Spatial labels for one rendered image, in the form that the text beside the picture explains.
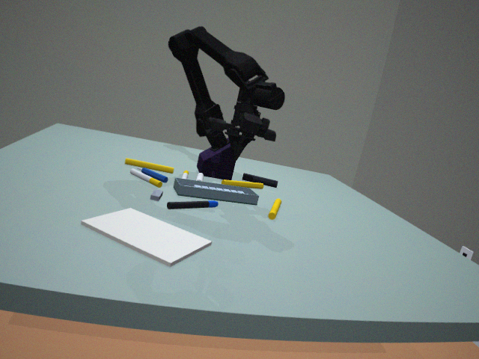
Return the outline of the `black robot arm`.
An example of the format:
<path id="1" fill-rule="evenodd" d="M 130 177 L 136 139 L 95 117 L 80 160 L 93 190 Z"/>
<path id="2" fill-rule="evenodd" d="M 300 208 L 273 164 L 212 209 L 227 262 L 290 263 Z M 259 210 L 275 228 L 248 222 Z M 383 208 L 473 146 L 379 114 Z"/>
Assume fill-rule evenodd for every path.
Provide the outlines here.
<path id="1" fill-rule="evenodd" d="M 170 37 L 169 49 L 173 56 L 183 65 L 187 81 L 196 101 L 196 132 L 206 136 L 211 150 L 217 151 L 230 143 L 223 131 L 209 129 L 206 122 L 209 117 L 224 120 L 219 104 L 210 99 L 201 68 L 198 63 L 198 51 L 202 49 L 208 56 L 222 65 L 225 75 L 239 87 L 237 102 L 278 110 L 284 103 L 284 92 L 274 82 L 265 82 L 268 77 L 255 59 L 242 52 L 235 52 L 220 40 L 207 32 L 205 27 L 181 31 Z M 252 77 L 255 79 L 251 79 Z M 241 130 L 258 135 L 266 132 L 270 120 L 260 119 L 260 112 L 247 114 L 243 112 L 237 122 Z"/>

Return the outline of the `black marker with blue cap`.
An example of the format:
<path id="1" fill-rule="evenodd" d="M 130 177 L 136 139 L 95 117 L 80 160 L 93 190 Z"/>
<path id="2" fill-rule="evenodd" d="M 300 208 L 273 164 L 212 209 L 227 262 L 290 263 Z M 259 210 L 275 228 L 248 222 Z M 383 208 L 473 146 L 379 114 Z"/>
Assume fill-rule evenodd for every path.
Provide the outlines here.
<path id="1" fill-rule="evenodd" d="M 189 202 L 168 202 L 168 209 L 194 209 L 194 208 L 210 208 L 217 207 L 217 201 L 189 201 Z"/>

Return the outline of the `blue stylus with grey tip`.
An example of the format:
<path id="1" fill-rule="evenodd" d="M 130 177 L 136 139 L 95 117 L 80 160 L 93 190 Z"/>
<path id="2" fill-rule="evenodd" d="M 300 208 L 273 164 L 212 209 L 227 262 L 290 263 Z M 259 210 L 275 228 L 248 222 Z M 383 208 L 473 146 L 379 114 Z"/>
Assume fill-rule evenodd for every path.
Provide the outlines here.
<path id="1" fill-rule="evenodd" d="M 138 167 L 137 167 L 137 168 L 138 168 Z M 161 175 L 161 174 L 158 174 L 158 173 L 156 173 L 156 172 L 154 172 L 154 171 L 152 171 L 152 170 L 150 170 L 150 169 L 147 169 L 147 168 L 142 168 L 142 169 L 141 169 L 141 168 L 138 168 L 138 169 L 141 170 L 141 172 L 142 172 L 143 174 L 146 174 L 146 175 L 148 175 L 148 176 L 150 176 L 150 177 L 152 177 L 152 178 L 154 178 L 154 179 L 156 179 L 156 180 L 159 180 L 159 181 L 161 181 L 161 182 L 167 182 L 167 181 L 168 181 L 168 178 L 167 178 L 166 176 L 163 176 L 163 175 Z"/>

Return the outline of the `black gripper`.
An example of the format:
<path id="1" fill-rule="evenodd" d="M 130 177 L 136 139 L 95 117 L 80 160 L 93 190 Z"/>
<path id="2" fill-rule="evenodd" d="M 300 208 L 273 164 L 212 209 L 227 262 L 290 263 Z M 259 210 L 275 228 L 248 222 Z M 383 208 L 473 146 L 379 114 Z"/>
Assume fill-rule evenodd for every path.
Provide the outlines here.
<path id="1" fill-rule="evenodd" d="M 236 161 L 246 145 L 251 141 L 255 141 L 255 134 L 241 130 L 240 122 L 237 122 L 237 120 L 242 112 L 243 114 L 257 114 L 258 110 L 257 106 L 255 105 L 249 105 L 241 102 L 237 102 L 237 104 L 234 106 L 234 109 L 234 118 L 231 120 L 231 123 L 226 123 L 226 120 L 219 120 L 209 117 L 206 122 L 206 127 L 219 131 L 223 131 L 225 129 L 227 130 L 225 134 L 228 135 L 231 144 L 232 157 L 233 160 Z M 241 135 L 239 135 L 240 132 L 242 133 Z M 256 136 L 262 137 L 265 140 L 275 141 L 276 132 L 274 130 L 267 129 L 266 132 L 259 131 L 258 135 Z"/>

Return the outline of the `white flat rectangular slab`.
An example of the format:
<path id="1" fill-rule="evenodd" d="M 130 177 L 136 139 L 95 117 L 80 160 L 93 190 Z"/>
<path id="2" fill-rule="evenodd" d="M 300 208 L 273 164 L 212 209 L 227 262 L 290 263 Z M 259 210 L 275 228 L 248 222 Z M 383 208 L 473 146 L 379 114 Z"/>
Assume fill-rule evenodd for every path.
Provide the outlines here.
<path id="1" fill-rule="evenodd" d="M 132 208 L 89 218 L 81 224 L 167 267 L 212 244 L 208 239 Z"/>

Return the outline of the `dark grey cylinder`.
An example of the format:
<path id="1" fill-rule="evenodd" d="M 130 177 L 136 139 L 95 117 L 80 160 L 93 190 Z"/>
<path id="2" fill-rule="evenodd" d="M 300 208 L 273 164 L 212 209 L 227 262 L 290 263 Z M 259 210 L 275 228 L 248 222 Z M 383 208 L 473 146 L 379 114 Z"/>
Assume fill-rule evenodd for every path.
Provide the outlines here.
<path id="1" fill-rule="evenodd" d="M 245 174 L 245 173 L 243 174 L 242 180 L 249 181 L 249 182 L 263 183 L 264 185 L 271 186 L 274 188 L 277 188 L 277 185 L 278 185 L 278 181 L 276 180 L 258 177 L 255 175 Z"/>

